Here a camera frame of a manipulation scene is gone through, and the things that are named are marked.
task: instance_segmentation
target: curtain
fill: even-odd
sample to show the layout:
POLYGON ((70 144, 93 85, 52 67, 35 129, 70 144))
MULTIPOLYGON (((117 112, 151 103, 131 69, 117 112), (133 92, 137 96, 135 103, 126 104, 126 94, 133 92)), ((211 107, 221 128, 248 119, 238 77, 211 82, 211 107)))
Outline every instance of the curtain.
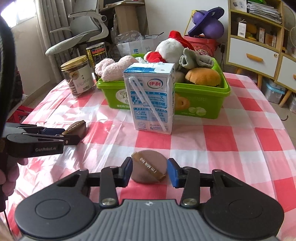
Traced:
MULTIPOLYGON (((67 16, 73 12, 72 4, 74 4, 74 0, 36 0, 37 17, 40 26, 39 38, 44 52, 51 46, 72 37, 70 31, 50 33, 51 30, 69 26, 71 18, 67 16)), ((72 54, 71 51, 72 49, 69 49, 48 56, 57 83, 64 79, 60 66, 71 58, 77 57, 77 54, 74 52, 72 54)))

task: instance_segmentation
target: window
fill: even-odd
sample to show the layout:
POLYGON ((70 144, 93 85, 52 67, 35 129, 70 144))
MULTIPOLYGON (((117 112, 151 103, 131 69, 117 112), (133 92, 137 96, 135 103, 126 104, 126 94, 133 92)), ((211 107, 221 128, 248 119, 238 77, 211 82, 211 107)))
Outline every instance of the window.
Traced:
POLYGON ((8 5, 1 13, 9 27, 14 27, 17 24, 34 17, 36 7, 34 0, 16 0, 8 5))

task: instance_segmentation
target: tile floor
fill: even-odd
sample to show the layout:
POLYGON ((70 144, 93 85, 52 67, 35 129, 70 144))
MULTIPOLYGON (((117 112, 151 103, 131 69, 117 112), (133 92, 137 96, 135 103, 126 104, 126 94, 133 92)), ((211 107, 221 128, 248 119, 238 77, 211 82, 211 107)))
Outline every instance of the tile floor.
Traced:
MULTIPOLYGON (((44 98, 45 96, 50 92, 44 92, 42 95, 40 95, 36 100, 34 100, 31 104, 28 105, 28 107, 35 108, 44 98)), ((275 109, 276 113, 279 115, 279 117, 284 120, 283 124, 292 140, 292 143, 294 144, 294 147, 296 148, 296 114, 291 112, 287 106, 284 106, 283 108, 279 107, 278 104, 270 103, 272 107, 275 109)))

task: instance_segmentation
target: gold jar lid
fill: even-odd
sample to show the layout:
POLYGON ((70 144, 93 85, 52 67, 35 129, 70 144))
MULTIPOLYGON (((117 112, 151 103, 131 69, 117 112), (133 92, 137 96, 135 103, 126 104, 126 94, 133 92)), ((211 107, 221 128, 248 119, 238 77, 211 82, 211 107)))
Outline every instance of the gold jar lid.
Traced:
POLYGON ((84 63, 85 61, 87 61, 87 56, 82 55, 82 56, 76 57, 74 59, 71 59, 71 60, 67 61, 66 63, 63 63, 61 65, 61 69, 62 69, 62 71, 65 71, 65 70, 68 70, 71 68, 75 68, 78 65, 84 63))

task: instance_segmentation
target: chair seat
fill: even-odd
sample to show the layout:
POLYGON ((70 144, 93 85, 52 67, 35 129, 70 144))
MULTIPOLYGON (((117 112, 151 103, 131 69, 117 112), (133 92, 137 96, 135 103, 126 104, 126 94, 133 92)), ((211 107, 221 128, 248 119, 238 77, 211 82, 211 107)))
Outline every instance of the chair seat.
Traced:
POLYGON ((52 47, 50 47, 45 54, 53 55, 65 51, 67 49, 73 48, 77 44, 88 41, 91 37, 94 37, 101 33, 101 30, 90 30, 76 35, 75 37, 66 39, 52 47))

